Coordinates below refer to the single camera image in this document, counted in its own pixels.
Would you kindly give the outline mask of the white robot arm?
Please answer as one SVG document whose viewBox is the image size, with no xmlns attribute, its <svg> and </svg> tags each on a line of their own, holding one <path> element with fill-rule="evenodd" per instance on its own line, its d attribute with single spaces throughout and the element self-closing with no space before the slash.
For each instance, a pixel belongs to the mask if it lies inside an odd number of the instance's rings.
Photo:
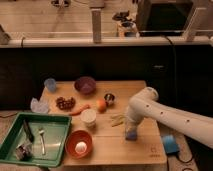
<svg viewBox="0 0 213 171">
<path fill-rule="evenodd" d="M 133 95 L 125 112 L 126 120 L 138 126 L 145 117 L 153 118 L 213 149 L 213 118 L 160 104 L 158 98 L 152 87 Z"/>
</svg>

